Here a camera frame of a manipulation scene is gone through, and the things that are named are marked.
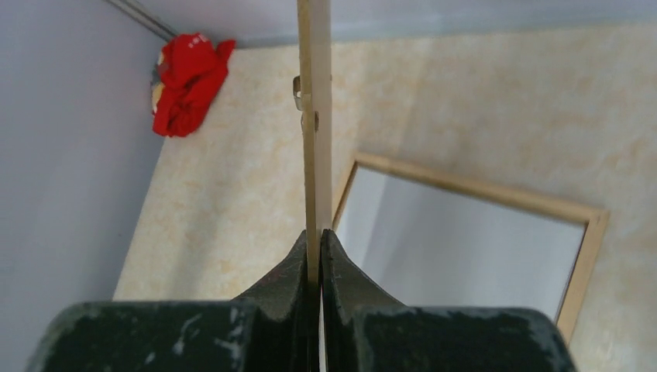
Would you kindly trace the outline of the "wooden picture frame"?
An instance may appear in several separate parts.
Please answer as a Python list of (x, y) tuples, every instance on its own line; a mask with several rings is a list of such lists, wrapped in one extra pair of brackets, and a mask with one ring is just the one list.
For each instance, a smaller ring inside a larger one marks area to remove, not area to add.
[(572, 339), (590, 276), (602, 246), (609, 220), (608, 210), (590, 207), (536, 191), (527, 191), (449, 173), (444, 170), (431, 169), (389, 157), (357, 153), (353, 157), (353, 162), (345, 173), (342, 184), (334, 198), (333, 226), (335, 231), (346, 205), (355, 173), (361, 167), (445, 191), (478, 198), (486, 202), (498, 203), (509, 208), (517, 208), (552, 219), (583, 225), (584, 234), (580, 249), (569, 282), (566, 285), (558, 315), (553, 319), (550, 318), (566, 342)]

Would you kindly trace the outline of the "brown cardboard backing board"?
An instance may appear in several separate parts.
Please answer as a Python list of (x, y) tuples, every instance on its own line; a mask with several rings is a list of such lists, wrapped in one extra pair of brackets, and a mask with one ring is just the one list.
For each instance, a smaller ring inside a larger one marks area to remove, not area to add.
[(320, 241), (332, 226), (332, 55), (329, 1), (297, 2), (308, 283), (320, 284)]

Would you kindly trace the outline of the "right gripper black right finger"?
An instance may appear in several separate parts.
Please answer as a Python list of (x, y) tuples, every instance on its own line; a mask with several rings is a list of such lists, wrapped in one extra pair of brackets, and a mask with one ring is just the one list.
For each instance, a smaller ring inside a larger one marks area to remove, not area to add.
[(552, 321), (530, 308), (418, 307), (388, 294), (322, 233), (329, 371), (575, 371)]

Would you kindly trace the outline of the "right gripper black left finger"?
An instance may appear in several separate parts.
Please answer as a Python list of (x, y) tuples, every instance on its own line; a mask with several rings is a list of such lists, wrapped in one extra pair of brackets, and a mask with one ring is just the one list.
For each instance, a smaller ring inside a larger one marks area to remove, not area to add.
[(63, 309), (29, 371), (306, 371), (307, 258), (282, 261), (229, 300), (96, 301)]

